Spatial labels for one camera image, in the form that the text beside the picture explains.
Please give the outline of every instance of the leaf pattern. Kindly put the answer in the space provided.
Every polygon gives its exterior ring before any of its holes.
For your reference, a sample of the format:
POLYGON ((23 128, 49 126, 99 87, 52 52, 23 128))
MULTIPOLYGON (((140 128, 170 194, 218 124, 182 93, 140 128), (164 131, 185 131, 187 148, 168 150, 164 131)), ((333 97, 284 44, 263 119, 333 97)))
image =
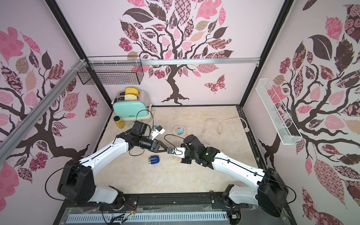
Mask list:
POLYGON ((325 66, 320 66, 320 67, 321 67, 320 75, 324 80, 331 80, 335 78, 331 69, 325 66))
POLYGON ((321 150, 332 155, 342 155, 334 146, 330 144, 326 144, 322 146, 321 150))
POLYGON ((306 53, 306 48, 305 48, 303 42, 301 42, 299 47, 297 47, 297 49, 294 53, 294 57, 293 57, 293 61, 292 61, 295 71, 298 68, 300 68, 302 62, 304 61, 305 53, 306 53))
POLYGON ((323 119, 322 120, 317 120, 317 119, 311 120, 309 123, 309 129, 313 129, 313 128, 317 127, 318 125, 321 124, 321 122, 323 122, 323 119))
POLYGON ((351 72, 343 76, 336 84, 337 87, 348 88, 354 86, 360 79, 360 70, 351 72))
POLYGON ((354 201, 360 206, 360 182, 344 180, 345 187, 354 201))
POLYGON ((360 174, 348 166, 334 166, 334 168, 339 174, 345 177, 360 180, 360 174))
POLYGON ((307 174, 310 175, 312 171, 312 163, 310 158, 305 161, 305 169, 307 171, 307 174))
POLYGON ((210 73, 216 69, 219 69, 215 64, 200 64, 197 69, 201 73, 210 73))
POLYGON ((360 116, 360 100, 356 100, 355 102, 348 105, 341 113, 347 116, 360 116))
POLYGON ((36 146, 44 152, 49 152, 48 151, 48 144, 45 141, 37 141, 36 142, 36 146))
POLYGON ((193 33, 193 30, 194 30, 194 22, 192 19, 190 19, 188 21, 188 23, 186 24, 186 27, 184 30, 185 38, 190 37, 190 35, 193 33))
POLYGON ((346 154, 343 155, 340 159, 341 162, 345 163, 346 165, 354 165, 360 162, 360 155, 357 154, 346 154))
POLYGON ((314 172, 321 185, 345 205, 344 187, 333 168, 326 162, 316 158, 314 172))
POLYGON ((333 47, 330 40, 324 35, 314 35, 309 38, 314 42, 314 54, 320 59, 330 60, 333 55, 333 47))
POLYGON ((294 92, 295 97, 298 97, 302 91, 302 88, 304 86, 304 78, 302 76, 302 69, 298 72, 297 76, 294 80, 294 92))
POLYGON ((296 143, 296 154, 298 154, 305 147, 305 139, 302 138, 300 141, 296 143))
POLYGON ((224 49, 226 47, 226 45, 229 44, 230 42, 231 42, 231 39, 228 39, 227 41, 225 41, 225 39, 216 39, 216 40, 208 42, 208 44, 213 49, 224 49))
POLYGON ((9 68, 5 67, 2 63, 1 63, 1 66, 2 66, 1 73, 3 74, 6 82, 10 85, 10 87, 12 89, 14 89, 19 94, 21 94, 22 82, 21 82, 20 78, 18 77, 18 75, 16 75, 15 72, 9 70, 9 68))
POLYGON ((22 179, 28 180, 32 183, 32 173, 29 169, 19 167, 18 174, 22 179))
POLYGON ((145 48, 147 48, 149 51, 157 54, 157 48, 155 47, 155 45, 153 43, 151 43, 151 41, 146 40, 143 37, 141 37, 141 40, 143 41, 145 48))
POLYGON ((29 63, 26 60, 26 56, 16 60, 15 67, 19 74, 27 73, 27 71, 29 70, 29 63))

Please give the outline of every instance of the pink wall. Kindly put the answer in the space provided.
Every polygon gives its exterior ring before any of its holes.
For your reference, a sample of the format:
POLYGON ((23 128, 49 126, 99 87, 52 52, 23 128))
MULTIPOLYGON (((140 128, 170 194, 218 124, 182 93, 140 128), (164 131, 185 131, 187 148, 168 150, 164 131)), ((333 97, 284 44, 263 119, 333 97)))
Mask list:
MULTIPOLYGON (((297 193, 290 204, 297 224, 359 223, 360 5, 355 2, 296 1, 261 71, 260 78, 268 78, 289 102, 303 140, 280 142, 255 90, 245 105, 268 166, 297 193)), ((290 192, 288 201, 293 198, 290 192)))
MULTIPOLYGON (((0 140, 5 140, 78 56, 42 0, 1 3, 0 11, 0 140)), ((45 180, 71 158, 94 150, 109 113, 95 85, 77 78, 68 85, 0 165, 1 223, 53 223, 62 202, 46 195, 45 180)), ((63 198, 56 191, 60 175, 48 183, 56 198, 63 198)))

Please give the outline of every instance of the yellow bottle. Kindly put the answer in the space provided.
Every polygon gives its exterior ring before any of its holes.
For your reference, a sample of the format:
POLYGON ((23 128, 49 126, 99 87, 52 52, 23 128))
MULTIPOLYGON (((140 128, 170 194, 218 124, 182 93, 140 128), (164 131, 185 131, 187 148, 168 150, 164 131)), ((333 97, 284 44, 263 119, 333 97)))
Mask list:
POLYGON ((116 123, 117 127, 119 127, 120 129, 122 129, 125 126, 124 122, 120 119, 119 116, 114 117, 114 122, 116 123))

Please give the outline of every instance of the floor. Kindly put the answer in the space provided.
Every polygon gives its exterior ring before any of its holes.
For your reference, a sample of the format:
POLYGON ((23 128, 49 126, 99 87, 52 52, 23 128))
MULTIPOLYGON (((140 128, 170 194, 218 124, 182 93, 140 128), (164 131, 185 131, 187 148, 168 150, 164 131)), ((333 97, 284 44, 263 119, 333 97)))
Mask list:
MULTIPOLYGON (((200 135, 207 119, 214 119, 218 123, 234 117, 239 117, 235 106, 211 107, 155 107, 154 125, 161 125, 165 129, 163 135, 156 139, 164 141, 165 134, 172 134, 176 125, 183 125, 191 129, 194 135, 200 135)), ((217 126, 213 121, 207 123, 203 137, 212 146, 224 152, 229 157, 249 166, 257 167, 254 155, 250 148, 240 119, 222 123, 221 134, 217 133, 217 126)), ((129 127, 119 129, 111 119, 100 141, 98 149, 102 149, 114 140, 117 134, 126 131, 129 127)), ((166 139, 180 147, 182 139, 167 136, 166 139)), ((140 154, 143 150, 134 147, 131 154, 140 154)), ((179 157, 165 152, 157 153, 160 157, 158 164, 151 165, 148 158, 154 155, 148 150, 140 156, 122 154, 107 164, 95 177, 95 184, 99 186, 114 186, 124 193, 181 193, 181 192, 208 192, 224 191, 228 184, 245 186, 236 178, 209 167, 202 167, 192 161, 192 164, 180 163, 179 157)))

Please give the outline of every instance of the wall shelf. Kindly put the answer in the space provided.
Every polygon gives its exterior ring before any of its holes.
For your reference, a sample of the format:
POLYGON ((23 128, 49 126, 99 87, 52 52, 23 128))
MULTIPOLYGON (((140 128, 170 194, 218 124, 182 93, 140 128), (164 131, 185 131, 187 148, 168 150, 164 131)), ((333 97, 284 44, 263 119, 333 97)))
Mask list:
POLYGON ((302 135, 294 124, 291 114, 287 111, 284 103, 282 101, 277 101, 277 99, 280 100, 280 98, 270 81, 267 78, 259 79, 256 91, 269 113, 271 121, 279 134, 282 144, 291 145, 300 141, 302 139, 302 135))

